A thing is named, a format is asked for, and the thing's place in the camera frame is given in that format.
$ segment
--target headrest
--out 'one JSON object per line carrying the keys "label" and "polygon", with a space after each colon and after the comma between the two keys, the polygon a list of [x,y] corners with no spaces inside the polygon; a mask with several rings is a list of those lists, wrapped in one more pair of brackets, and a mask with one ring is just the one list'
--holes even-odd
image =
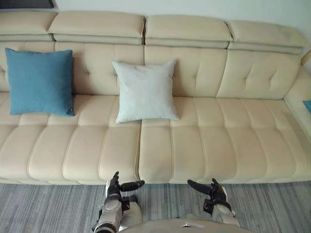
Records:
{"label": "headrest", "polygon": [[257,50],[299,54],[309,42],[295,28],[272,24],[232,20],[227,22],[234,41],[229,50]]}
{"label": "headrest", "polygon": [[143,16],[117,12],[60,12],[49,28],[56,41],[142,44]]}
{"label": "headrest", "polygon": [[0,41],[53,41],[48,29],[56,12],[0,12]]}
{"label": "headrest", "polygon": [[146,45],[224,49],[231,40],[227,25],[217,18],[179,15],[147,18]]}

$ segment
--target blue object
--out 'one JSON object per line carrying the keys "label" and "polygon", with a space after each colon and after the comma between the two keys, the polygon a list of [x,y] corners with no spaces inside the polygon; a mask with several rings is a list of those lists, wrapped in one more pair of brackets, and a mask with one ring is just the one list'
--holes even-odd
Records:
{"label": "blue object", "polygon": [[5,48],[11,114],[44,112],[74,116],[72,50],[15,51]]}
{"label": "blue object", "polygon": [[303,101],[303,104],[306,106],[309,113],[311,113],[311,100]]}

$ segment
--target striped rug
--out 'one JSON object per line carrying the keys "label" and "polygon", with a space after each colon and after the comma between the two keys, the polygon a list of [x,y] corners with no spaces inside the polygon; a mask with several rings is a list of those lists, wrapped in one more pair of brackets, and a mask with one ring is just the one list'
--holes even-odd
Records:
{"label": "striped rug", "polygon": [[[311,182],[224,185],[243,228],[258,233],[311,232]],[[90,233],[103,185],[0,184],[0,233]],[[184,184],[147,184],[136,194],[143,220],[203,212],[205,195]]]}

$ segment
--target sofa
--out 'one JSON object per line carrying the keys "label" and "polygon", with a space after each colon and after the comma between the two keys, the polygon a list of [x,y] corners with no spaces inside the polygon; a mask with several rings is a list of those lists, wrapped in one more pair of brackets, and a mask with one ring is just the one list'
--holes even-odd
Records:
{"label": "sofa", "polygon": [[[198,16],[0,12],[0,183],[311,180],[308,41],[294,28]],[[4,48],[73,51],[76,116],[10,115]],[[179,120],[116,124],[112,62],[177,59]]]}

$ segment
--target white pillow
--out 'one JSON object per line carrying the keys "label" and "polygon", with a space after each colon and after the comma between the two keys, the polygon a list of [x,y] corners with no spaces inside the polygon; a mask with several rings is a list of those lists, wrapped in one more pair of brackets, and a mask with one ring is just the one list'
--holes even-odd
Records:
{"label": "white pillow", "polygon": [[116,123],[166,118],[178,120],[172,87],[176,60],[162,65],[135,66],[113,62],[120,80],[120,108]]}

